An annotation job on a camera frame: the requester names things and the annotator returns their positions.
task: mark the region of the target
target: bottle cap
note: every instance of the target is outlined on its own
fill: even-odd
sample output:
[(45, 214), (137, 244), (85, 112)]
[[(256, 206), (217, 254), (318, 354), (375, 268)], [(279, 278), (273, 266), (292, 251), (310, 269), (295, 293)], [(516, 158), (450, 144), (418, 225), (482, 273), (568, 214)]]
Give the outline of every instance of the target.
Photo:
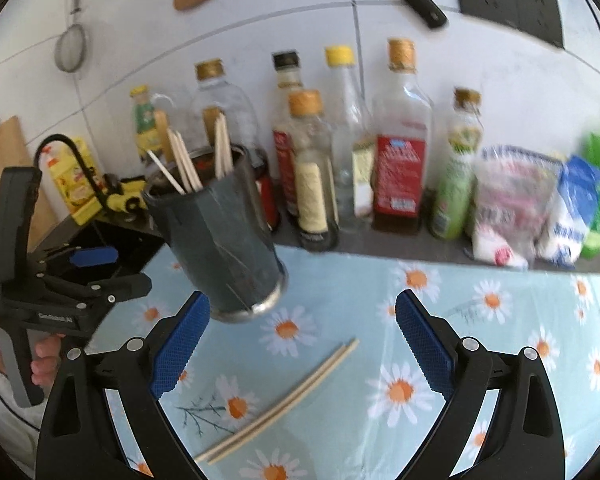
[(475, 107), (480, 106), (482, 103), (480, 92), (468, 88), (456, 88), (456, 105), (462, 106), (465, 103), (472, 104)]
[(129, 94), (129, 97), (133, 97), (138, 94), (143, 94), (148, 91), (149, 91), (149, 87), (147, 85), (136, 86)]
[(300, 68), (300, 58), (295, 50), (273, 54), (273, 66), (276, 70), (284, 68)]
[(416, 49), (413, 41), (391, 38), (389, 40), (389, 60), (391, 70), (415, 72)]
[(224, 67), (222, 66), (222, 59), (210, 59), (196, 65), (196, 76), (198, 77), (198, 81), (204, 81), (223, 75)]
[(328, 46), (324, 49), (327, 57), (327, 65), (331, 68), (335, 66), (349, 66), (356, 64), (356, 57), (353, 50), (347, 45)]
[(289, 109), (293, 117), (321, 114), (324, 110), (322, 97), (317, 90), (299, 90), (289, 94)]

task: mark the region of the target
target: gold bottle cap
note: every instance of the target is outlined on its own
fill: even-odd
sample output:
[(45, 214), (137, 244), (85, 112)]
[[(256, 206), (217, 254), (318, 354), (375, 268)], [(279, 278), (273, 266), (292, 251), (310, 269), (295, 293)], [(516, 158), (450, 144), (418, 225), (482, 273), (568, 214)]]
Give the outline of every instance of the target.
[(143, 94), (144, 92), (148, 92), (149, 91), (149, 87), (147, 85), (140, 85), (140, 86), (136, 86), (131, 93), (129, 94), (130, 97), (133, 97), (135, 95), (138, 94)]
[(322, 97), (317, 90), (299, 90), (289, 94), (289, 109), (293, 117), (318, 115), (324, 110)]
[(391, 38), (389, 40), (389, 60), (391, 70), (415, 72), (416, 49), (413, 41)]
[(480, 106), (482, 103), (480, 92), (469, 88), (456, 88), (456, 105), (463, 106), (466, 103), (472, 104), (475, 107)]
[(222, 59), (210, 59), (198, 63), (196, 65), (196, 75), (198, 76), (198, 81), (223, 76), (224, 67), (222, 66)]
[(356, 64), (356, 56), (353, 50), (347, 45), (328, 46), (324, 49), (327, 57), (327, 65), (331, 68), (335, 66), (350, 66)]

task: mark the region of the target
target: barcode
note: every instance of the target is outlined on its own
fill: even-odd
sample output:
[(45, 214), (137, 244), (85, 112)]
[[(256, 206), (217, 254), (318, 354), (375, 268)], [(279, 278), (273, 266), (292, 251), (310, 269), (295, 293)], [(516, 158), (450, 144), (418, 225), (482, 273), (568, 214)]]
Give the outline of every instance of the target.
[(392, 198), (391, 209), (394, 211), (407, 211), (409, 213), (413, 213), (416, 211), (416, 203), (413, 200)]
[(480, 206), (476, 218), (483, 224), (510, 226), (516, 219), (516, 213), (511, 209)]
[(437, 235), (445, 235), (446, 230), (449, 229), (449, 217), (447, 215), (443, 215), (442, 213), (438, 213), (433, 217), (432, 224), (433, 232)]

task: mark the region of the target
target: light blue tablecloth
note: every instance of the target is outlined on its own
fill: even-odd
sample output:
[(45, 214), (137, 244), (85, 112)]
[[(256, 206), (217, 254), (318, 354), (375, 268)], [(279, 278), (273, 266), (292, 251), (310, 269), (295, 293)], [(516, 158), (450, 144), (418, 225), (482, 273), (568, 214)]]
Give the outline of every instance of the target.
[[(244, 325), (211, 321), (161, 405), (195, 456), (285, 397), (339, 345), (360, 346), (276, 425), (216, 465), (211, 480), (392, 480), (444, 401), (405, 342), (392, 305), (412, 288), (434, 316), (489, 350), (535, 346), (557, 399), (571, 479), (600, 444), (600, 276), (512, 272), (278, 248), (290, 279), (271, 314)], [(90, 351), (119, 348), (175, 314), (192, 293), (169, 248), (145, 272), (154, 289), (119, 304)], [(456, 472), (475, 459), (497, 392), (488, 392)], [(109, 395), (130, 462), (146, 469), (120, 398)]]

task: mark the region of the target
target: wall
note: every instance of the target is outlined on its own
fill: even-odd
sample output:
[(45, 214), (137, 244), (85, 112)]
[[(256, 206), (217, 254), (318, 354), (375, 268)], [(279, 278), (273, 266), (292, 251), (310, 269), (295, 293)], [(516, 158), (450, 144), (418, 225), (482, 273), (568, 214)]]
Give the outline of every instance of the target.
[[(171, 0), (83, 0), (89, 55), (67, 75), (56, 70), (53, 50), (68, 24), (69, 0), (10, 0), (0, 14), (0, 118), (20, 117), (32, 152), (48, 134), (80, 134), (106, 171), (129, 176), (139, 169), (129, 90), (149, 83), (191, 93), (194, 63), (221, 57), (231, 81), (252, 97), (271, 152), (271, 52), (298, 50), (305, 84), (320, 88), (323, 46), (357, 44), (362, 84), (372, 96), (387, 71), (386, 38), (405, 36), (416, 41), (419, 78), (436, 103), (438, 148), (456, 85), (483, 93), (488, 144), (568, 153), (600, 128), (600, 34), (584, 0), (558, 0), (564, 51), (466, 18), (458, 0), (435, 1), (449, 18), (439, 32), (399, 0), (212, 0), (184, 13)], [(432, 183), (439, 149), (433, 157)], [(64, 216), (58, 194), (48, 181), (44, 186)]]

